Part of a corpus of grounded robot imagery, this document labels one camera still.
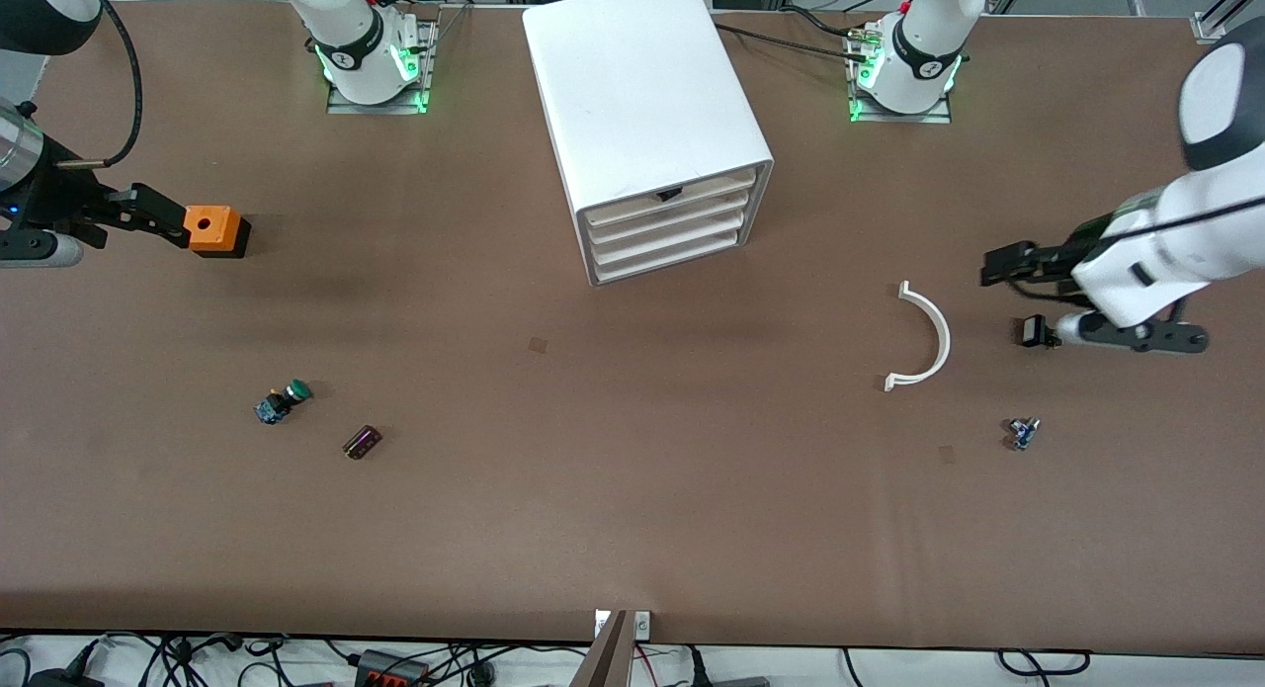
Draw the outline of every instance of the white drawer unit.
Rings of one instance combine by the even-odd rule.
[[[741,245],[773,156],[702,0],[522,15],[591,285]]]

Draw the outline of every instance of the brown table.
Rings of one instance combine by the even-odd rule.
[[[0,276],[3,622],[584,639],[636,607],[660,641],[1265,648],[1261,278],[1193,300],[1194,358],[1026,350],[1012,318],[1064,310],[977,286],[1182,173],[1185,22],[980,22],[953,125],[849,124],[837,62],[726,34],[777,159],[749,245],[592,290],[519,11],[468,13],[406,119],[325,115],[285,4],[120,11],[147,116],[104,180],[235,205],[252,253],[113,233]],[[116,34],[39,102],[114,151]],[[901,278],[953,354],[883,393],[935,347]],[[290,377],[316,400],[259,425]]]

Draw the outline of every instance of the orange block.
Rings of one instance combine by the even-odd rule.
[[[245,254],[250,224],[231,206],[194,205],[185,209],[185,230],[188,230],[188,249],[199,256],[240,258]]]

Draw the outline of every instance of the white curved handle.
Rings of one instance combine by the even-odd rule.
[[[931,363],[931,368],[921,372],[917,376],[904,376],[902,373],[888,373],[887,381],[883,383],[883,391],[891,391],[896,386],[908,386],[911,383],[917,383],[917,381],[926,381],[927,377],[935,374],[944,366],[946,359],[949,359],[949,323],[945,321],[945,315],[940,314],[940,309],[936,309],[935,304],[931,304],[930,299],[917,294],[917,291],[910,290],[910,281],[906,278],[901,282],[901,291],[897,294],[902,300],[907,302],[913,302],[918,309],[927,313],[931,318],[931,325],[936,328],[936,337],[940,337],[940,350],[936,352],[936,362]]]

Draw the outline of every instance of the red cable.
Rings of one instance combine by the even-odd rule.
[[[654,687],[659,687],[659,678],[654,676],[654,668],[650,667],[650,657],[645,654],[645,648],[638,645],[636,653],[641,655],[641,664],[645,665],[645,672],[650,674],[650,684],[654,684]]]

